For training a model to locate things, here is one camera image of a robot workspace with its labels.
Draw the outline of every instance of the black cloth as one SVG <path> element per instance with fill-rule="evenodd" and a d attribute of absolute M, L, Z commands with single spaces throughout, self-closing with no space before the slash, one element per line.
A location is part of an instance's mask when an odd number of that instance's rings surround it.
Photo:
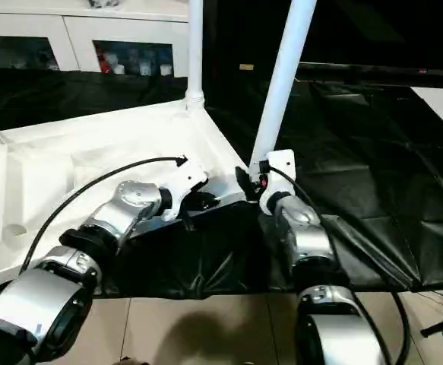
<path fill-rule="evenodd" d="M 185 79 L 0 70 L 0 129 L 177 100 Z M 206 83 L 207 111 L 248 163 L 267 92 Z M 408 87 L 295 83 L 277 148 L 327 219 L 355 290 L 443 288 L 443 121 Z M 270 219 L 239 202 L 140 236 L 105 295 L 202 298 L 291 290 Z"/>

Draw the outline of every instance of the white pole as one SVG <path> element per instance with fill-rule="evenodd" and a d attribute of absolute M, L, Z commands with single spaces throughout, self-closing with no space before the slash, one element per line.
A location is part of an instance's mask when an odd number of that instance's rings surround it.
<path fill-rule="evenodd" d="M 273 151 L 317 0 L 292 0 L 250 161 L 250 175 Z"/>
<path fill-rule="evenodd" d="M 185 99 L 188 109 L 204 106 L 203 71 L 203 0 L 189 0 L 189 69 Z"/>

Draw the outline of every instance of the cabinet door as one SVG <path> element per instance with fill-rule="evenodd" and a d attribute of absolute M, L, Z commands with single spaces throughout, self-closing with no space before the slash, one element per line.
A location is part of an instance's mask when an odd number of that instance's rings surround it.
<path fill-rule="evenodd" d="M 78 70 L 62 17 L 0 14 L 0 68 Z"/>
<path fill-rule="evenodd" d="M 188 74 L 188 23 L 65 17 L 80 70 Z"/>

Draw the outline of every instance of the robotic end effector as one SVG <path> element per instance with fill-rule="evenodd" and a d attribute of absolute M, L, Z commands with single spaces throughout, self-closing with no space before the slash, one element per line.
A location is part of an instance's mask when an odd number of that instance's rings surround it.
<path fill-rule="evenodd" d="M 298 363 L 386 364 L 386 353 L 364 308 L 348 289 L 348 278 L 337 261 L 321 217 L 294 193 L 293 152 L 270 152 L 267 160 L 260 162 L 260 168 L 267 175 L 260 207 L 265 214 L 274 216 L 299 296 Z"/>
<path fill-rule="evenodd" d="M 135 226 L 153 216 L 176 219 L 182 200 L 206 182 L 206 173 L 191 160 L 159 186 L 122 182 L 78 229 L 64 232 L 62 246 L 0 294 L 0 365 L 30 365 L 67 353 L 89 313 L 94 289 Z"/>

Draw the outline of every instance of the tile floor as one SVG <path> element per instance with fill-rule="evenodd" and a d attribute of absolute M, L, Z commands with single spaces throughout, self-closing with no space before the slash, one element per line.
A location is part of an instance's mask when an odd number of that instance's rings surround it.
<path fill-rule="evenodd" d="M 359 294 L 395 358 L 401 324 L 390 294 Z M 412 327 L 410 365 L 443 365 L 441 335 L 419 331 L 443 319 L 443 298 L 401 294 Z M 95 300 L 71 351 L 54 365 L 292 365 L 296 301 L 289 294 L 218 296 L 203 301 Z"/>

